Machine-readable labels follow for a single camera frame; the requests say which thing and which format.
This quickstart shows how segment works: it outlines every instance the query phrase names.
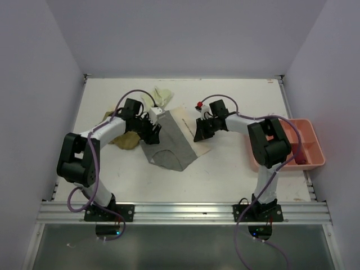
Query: red object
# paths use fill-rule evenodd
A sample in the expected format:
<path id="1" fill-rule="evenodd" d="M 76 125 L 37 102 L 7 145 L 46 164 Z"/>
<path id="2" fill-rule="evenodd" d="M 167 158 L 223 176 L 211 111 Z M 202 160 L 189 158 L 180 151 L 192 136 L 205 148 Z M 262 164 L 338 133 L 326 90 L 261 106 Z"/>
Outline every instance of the red object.
<path id="1" fill-rule="evenodd" d="M 291 144 L 291 151 L 292 151 L 292 154 L 295 155 L 296 151 L 298 150 L 298 147 L 299 147 L 299 144 L 298 143 L 292 143 Z M 303 165 L 303 164 L 307 164 L 308 162 L 306 161 L 306 157 L 305 157 L 305 154 L 303 152 L 302 149 L 300 149 L 300 152 L 298 154 L 297 157 L 295 157 L 295 162 L 296 164 L 298 165 Z"/>

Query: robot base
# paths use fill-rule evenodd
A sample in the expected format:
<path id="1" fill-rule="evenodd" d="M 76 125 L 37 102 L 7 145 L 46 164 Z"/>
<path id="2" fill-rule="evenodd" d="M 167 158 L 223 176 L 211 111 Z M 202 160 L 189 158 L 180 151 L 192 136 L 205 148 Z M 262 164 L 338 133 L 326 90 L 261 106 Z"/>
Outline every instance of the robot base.
<path id="1" fill-rule="evenodd" d="M 134 209 L 133 204 L 115 204 L 111 207 L 111 211 L 119 213 L 123 216 L 126 222 L 132 222 L 134 218 Z M 101 210 L 95 205 L 91 205 L 87 208 L 84 216 L 84 221 L 87 222 L 109 222 L 115 221 L 116 216 Z"/>
<path id="2" fill-rule="evenodd" d="M 249 209 L 240 222 L 283 222 L 284 217 L 282 215 L 281 205 L 277 204 L 277 200 L 267 204 L 264 208 L 260 203 L 256 203 L 251 209 Z M 237 222 L 241 213 L 248 207 L 247 204 L 234 204 L 232 206 L 234 221 Z"/>

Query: gray fabric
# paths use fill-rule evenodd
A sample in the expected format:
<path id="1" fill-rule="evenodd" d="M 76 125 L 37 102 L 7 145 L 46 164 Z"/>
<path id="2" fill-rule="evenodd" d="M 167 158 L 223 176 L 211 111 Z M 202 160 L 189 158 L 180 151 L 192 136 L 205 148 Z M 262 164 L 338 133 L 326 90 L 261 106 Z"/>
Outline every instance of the gray fabric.
<path id="1" fill-rule="evenodd" d="M 140 141 L 141 148 L 151 164 L 181 172 L 186 169 L 197 155 L 173 119 L 170 111 L 159 120 L 162 126 L 158 145 L 147 145 Z"/>

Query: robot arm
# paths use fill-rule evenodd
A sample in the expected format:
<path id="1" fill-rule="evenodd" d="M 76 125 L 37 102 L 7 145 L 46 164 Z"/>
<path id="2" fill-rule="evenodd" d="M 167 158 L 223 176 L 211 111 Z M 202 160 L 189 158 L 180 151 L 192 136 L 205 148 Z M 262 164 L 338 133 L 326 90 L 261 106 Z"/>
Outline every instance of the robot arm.
<path id="1" fill-rule="evenodd" d="M 57 174 L 66 181 L 81 187 L 85 197 L 94 193 L 94 202 L 104 208 L 112 210 L 116 203 L 114 195 L 107 190 L 99 180 L 96 188 L 95 161 L 88 143 L 91 133 L 91 142 L 95 149 L 98 164 L 100 164 L 100 150 L 117 136 L 127 131 L 134 131 L 147 144 L 159 143 L 161 126 L 157 119 L 163 112 L 161 108 L 153 107 L 145 117 L 138 115 L 141 102 L 128 98 L 121 112 L 106 118 L 93 129 L 80 134 L 68 133 L 62 144 L 60 158 L 57 165 Z"/>
<path id="2" fill-rule="evenodd" d="M 201 117 L 196 119 L 196 134 L 194 142 L 211 138 L 216 131 L 234 131 L 250 137 L 254 157 L 259 163 L 258 183 L 253 194 L 257 197 L 266 186 L 275 169 L 291 152 L 291 145 L 278 119 L 263 121 L 244 119 L 229 112 L 222 100 L 211 103 L 209 108 L 198 103 L 196 109 L 201 111 Z M 262 212 L 277 204 L 276 186 L 278 175 L 273 179 L 258 202 Z"/>

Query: pink tray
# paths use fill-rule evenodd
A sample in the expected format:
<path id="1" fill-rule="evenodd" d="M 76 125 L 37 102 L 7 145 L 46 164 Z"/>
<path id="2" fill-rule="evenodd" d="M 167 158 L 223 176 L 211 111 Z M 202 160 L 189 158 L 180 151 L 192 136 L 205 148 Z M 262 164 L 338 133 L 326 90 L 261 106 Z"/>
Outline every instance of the pink tray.
<path id="1" fill-rule="evenodd" d="M 297 164 L 295 160 L 290 161 L 286 164 L 282 170 L 312 170 L 318 166 L 322 166 L 325 163 L 324 155 L 321 151 L 319 141 L 315 135 L 315 131 L 311 122 L 308 119 L 290 119 L 293 122 L 297 129 L 300 132 L 302 146 L 302 154 L 298 158 L 303 161 L 305 164 Z M 291 146 L 294 151 L 298 146 L 298 138 L 292 127 L 284 121 L 280 121 L 287 138 L 289 139 Z M 249 154 L 250 167 L 253 171 L 257 172 L 259 170 L 259 164 L 254 158 L 253 151 L 251 150 L 251 144 L 249 136 L 245 136 L 246 149 Z M 293 153 L 287 156 L 287 159 L 291 158 Z"/>

